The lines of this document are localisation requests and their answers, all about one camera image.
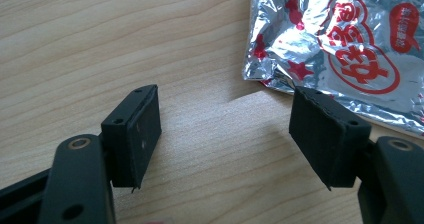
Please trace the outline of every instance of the hole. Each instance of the hole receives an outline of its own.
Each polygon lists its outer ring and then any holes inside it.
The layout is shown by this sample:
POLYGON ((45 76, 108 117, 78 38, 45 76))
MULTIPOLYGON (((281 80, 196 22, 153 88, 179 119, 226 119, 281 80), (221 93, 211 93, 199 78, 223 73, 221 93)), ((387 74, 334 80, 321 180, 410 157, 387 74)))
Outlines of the hole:
POLYGON ((68 148, 69 149, 81 149, 81 148, 84 148, 85 146, 87 146, 88 144, 90 144, 91 143, 91 140, 90 139, 88 139, 88 138, 77 138, 77 139, 74 139, 74 140, 72 140, 70 143, 69 143, 69 145, 68 145, 68 148))
POLYGON ((347 123, 349 123, 352 126, 357 126, 359 125, 359 123, 357 121, 348 121, 347 123))
POLYGON ((113 120, 112 122, 113 122, 113 124, 120 124, 120 123, 124 122, 124 120, 121 119, 121 118, 118 118, 118 119, 113 120))
POLYGON ((80 204, 73 205, 68 207, 63 213, 63 220, 72 220, 77 218, 84 211, 84 207, 80 204))
POLYGON ((389 143, 393 147, 395 147, 395 148, 397 148, 399 150, 402 150, 402 151, 411 151, 413 149, 410 144, 405 143, 405 142, 400 141, 400 140, 389 140, 389 143))

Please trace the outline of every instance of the black plastic bracket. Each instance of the black plastic bracket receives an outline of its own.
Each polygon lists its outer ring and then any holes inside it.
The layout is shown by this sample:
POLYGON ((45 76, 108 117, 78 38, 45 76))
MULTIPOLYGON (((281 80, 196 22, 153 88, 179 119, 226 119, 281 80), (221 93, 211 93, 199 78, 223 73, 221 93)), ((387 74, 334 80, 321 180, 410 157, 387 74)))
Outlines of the black plastic bracket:
POLYGON ((114 223, 110 181, 140 187, 161 135, 158 87, 132 91, 103 121, 56 150, 51 169, 0 191, 0 223, 114 223))
POLYGON ((100 140, 80 135, 62 142, 44 192, 38 223, 114 223, 112 191, 100 140))
POLYGON ((380 137, 369 163, 367 172, 382 181, 378 191, 370 185, 373 178, 358 175, 364 223, 424 223, 424 150, 400 138, 380 137))
POLYGON ((368 122, 320 91, 296 87, 289 132, 328 188, 353 186, 353 160, 368 144, 368 122))

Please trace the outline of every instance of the foil packaging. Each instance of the foil packaging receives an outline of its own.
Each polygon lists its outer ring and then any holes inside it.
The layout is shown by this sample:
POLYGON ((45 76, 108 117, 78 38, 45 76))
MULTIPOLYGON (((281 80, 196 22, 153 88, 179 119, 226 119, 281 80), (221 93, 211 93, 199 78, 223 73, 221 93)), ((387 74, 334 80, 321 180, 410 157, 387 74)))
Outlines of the foil packaging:
POLYGON ((424 133, 424 0, 252 0, 245 80, 424 133))

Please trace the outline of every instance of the crumpled foil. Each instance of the crumpled foil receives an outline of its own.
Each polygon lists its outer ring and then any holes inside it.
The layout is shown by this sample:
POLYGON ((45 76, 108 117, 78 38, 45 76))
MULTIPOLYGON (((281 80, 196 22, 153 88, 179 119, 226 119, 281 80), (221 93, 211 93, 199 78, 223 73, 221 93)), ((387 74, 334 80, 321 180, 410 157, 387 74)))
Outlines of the crumpled foil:
POLYGON ((245 80, 424 133, 424 0, 252 0, 245 80))

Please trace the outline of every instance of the wood grain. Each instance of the wood grain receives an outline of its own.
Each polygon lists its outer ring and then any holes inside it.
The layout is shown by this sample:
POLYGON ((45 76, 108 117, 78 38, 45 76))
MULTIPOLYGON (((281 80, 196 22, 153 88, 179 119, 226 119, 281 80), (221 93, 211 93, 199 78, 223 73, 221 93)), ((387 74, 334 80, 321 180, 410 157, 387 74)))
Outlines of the wood grain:
POLYGON ((249 8, 1 0, 0 188, 156 83, 163 134, 142 188, 114 189, 118 223, 360 223, 358 184, 329 192, 290 138, 292 97, 242 80, 249 8))

